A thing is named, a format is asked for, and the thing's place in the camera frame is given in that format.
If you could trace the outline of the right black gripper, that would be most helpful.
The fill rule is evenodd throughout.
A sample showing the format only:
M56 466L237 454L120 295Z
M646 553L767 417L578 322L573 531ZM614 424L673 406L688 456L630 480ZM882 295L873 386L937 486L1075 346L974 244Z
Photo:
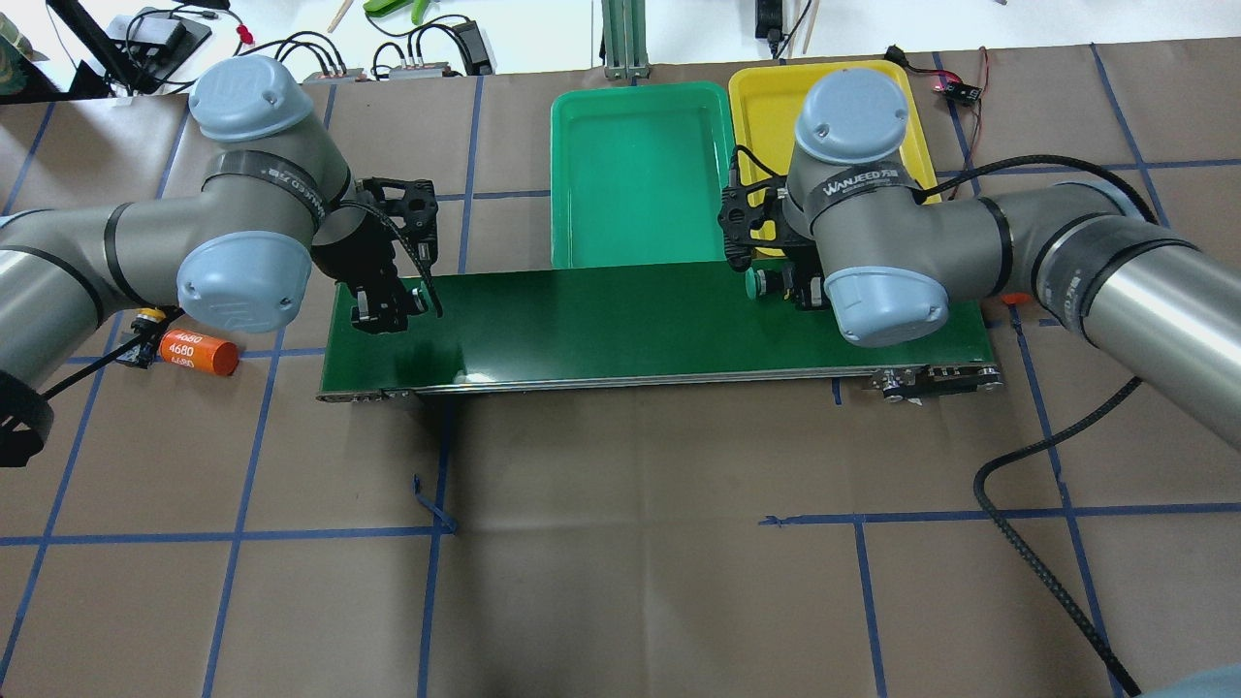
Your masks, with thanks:
M781 246L784 262L781 265L779 293L802 312L825 312L831 308L824 289L824 272L815 243Z

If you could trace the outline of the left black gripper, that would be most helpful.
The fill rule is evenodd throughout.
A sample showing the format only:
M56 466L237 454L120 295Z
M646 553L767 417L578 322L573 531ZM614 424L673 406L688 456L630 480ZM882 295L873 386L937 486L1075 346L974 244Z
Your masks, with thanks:
M380 334L388 320L388 332L406 332L410 318L429 312L422 283L400 279L392 235L375 207L338 205L315 233L310 256L320 272L354 297L354 330Z

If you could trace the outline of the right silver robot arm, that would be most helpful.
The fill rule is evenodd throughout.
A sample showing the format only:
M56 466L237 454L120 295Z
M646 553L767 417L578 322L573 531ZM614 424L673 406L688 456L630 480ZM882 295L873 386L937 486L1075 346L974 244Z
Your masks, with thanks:
M907 343L956 301L1028 293L1237 445L1239 268L1149 221L1118 183L931 202L897 155L912 116L891 77L845 68L795 119L784 212L814 243L841 337Z

